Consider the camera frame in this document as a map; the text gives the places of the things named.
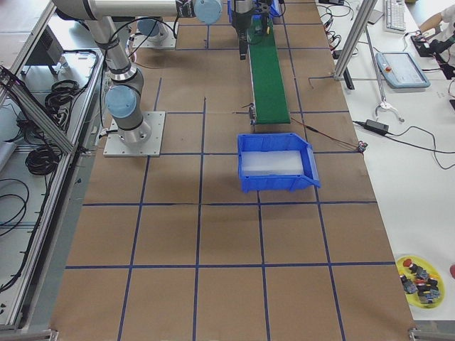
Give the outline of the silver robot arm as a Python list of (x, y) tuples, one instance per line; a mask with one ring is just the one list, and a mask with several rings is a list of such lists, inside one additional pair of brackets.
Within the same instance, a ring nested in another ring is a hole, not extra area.
[(54, 1), (65, 15), (82, 19), (97, 46), (105, 55), (114, 83), (105, 104), (117, 124), (119, 138), (126, 144), (147, 140), (151, 127), (140, 110), (144, 78), (120, 44), (113, 16), (177, 16), (194, 18), (205, 24), (218, 21), (223, 12), (221, 1)]
[(235, 0), (232, 3), (231, 24), (237, 34), (239, 45), (239, 55), (241, 60), (245, 60), (248, 50), (247, 31), (252, 25), (252, 16), (255, 12), (254, 1)]

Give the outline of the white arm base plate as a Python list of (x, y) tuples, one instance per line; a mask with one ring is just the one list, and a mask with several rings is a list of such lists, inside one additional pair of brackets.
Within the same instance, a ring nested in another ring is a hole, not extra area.
[(135, 130), (125, 131), (112, 120), (104, 148), (106, 157), (159, 157), (165, 127), (165, 112), (142, 112), (143, 122)]

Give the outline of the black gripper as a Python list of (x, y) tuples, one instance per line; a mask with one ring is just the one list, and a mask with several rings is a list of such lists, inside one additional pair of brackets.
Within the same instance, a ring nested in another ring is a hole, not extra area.
[(252, 24), (252, 12), (232, 13), (232, 27), (235, 29), (238, 36), (239, 56), (241, 60), (245, 60), (247, 56), (247, 34), (248, 28)]

